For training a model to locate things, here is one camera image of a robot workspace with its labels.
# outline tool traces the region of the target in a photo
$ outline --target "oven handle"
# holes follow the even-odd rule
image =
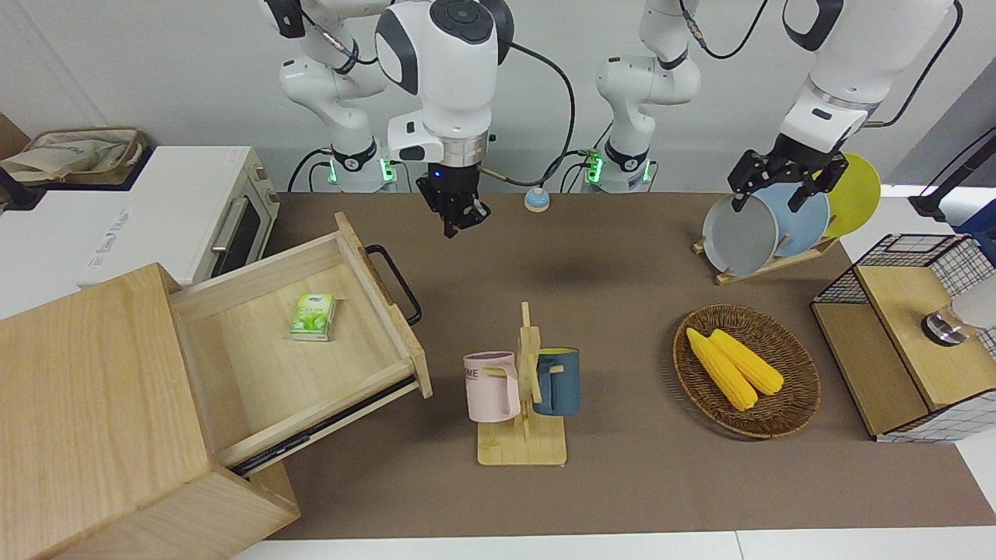
[[[228,205],[228,214],[225,215],[225,221],[221,223],[221,229],[218,230],[217,237],[211,243],[212,253],[221,254],[228,252],[232,246],[232,242],[235,241],[235,233],[239,229],[239,223],[242,221],[242,216],[245,215],[248,206],[249,199],[245,196],[231,201]]]
[[[391,273],[394,274],[394,278],[397,279],[398,285],[401,286],[401,290],[404,292],[404,295],[408,298],[408,301],[411,302],[411,307],[414,308],[415,312],[411,315],[411,317],[404,318],[404,320],[408,323],[408,326],[414,326],[415,323],[421,321],[422,306],[418,303],[418,300],[415,299],[415,294],[411,292],[411,288],[408,287],[408,283],[404,281],[404,276],[402,276],[401,271],[397,269],[397,265],[394,264],[394,261],[390,258],[390,255],[387,254],[387,249],[384,249],[382,245],[367,245],[364,249],[366,250],[367,255],[378,253],[383,257],[384,262],[387,263],[387,267],[390,268]]]

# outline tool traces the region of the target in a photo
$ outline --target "pink mug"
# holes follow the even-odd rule
[[[504,421],[522,411],[514,353],[480,352],[464,356],[463,379],[471,420]]]

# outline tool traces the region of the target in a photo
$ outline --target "mug rack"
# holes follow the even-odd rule
[[[533,411],[543,401],[536,363],[540,356],[540,328],[532,324],[529,302],[522,302],[522,327],[516,370],[522,412],[511,420],[477,425],[477,462],[486,466],[533,464],[563,465],[567,462],[567,436],[563,417],[548,417]]]

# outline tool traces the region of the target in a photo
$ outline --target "oven door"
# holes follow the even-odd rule
[[[270,236],[273,219],[248,179],[245,182],[246,188],[238,191],[241,195],[228,203],[221,228],[211,243],[211,252],[217,255],[211,278],[258,260]]]

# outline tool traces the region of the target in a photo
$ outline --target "white toaster oven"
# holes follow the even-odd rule
[[[152,262],[181,285],[260,258],[280,198],[250,146],[160,146],[86,260],[77,284]]]

